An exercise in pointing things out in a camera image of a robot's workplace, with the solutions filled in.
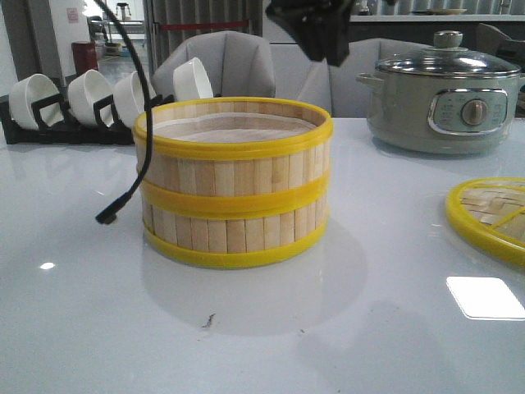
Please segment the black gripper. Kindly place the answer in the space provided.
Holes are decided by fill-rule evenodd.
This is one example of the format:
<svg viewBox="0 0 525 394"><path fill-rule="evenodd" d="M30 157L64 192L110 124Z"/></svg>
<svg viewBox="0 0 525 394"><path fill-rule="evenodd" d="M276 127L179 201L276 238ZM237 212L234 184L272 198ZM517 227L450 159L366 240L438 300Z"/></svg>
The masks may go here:
<svg viewBox="0 0 525 394"><path fill-rule="evenodd" d="M349 56L349 18L354 2L271 1L267 18L282 28L314 62L340 66Z"/></svg>

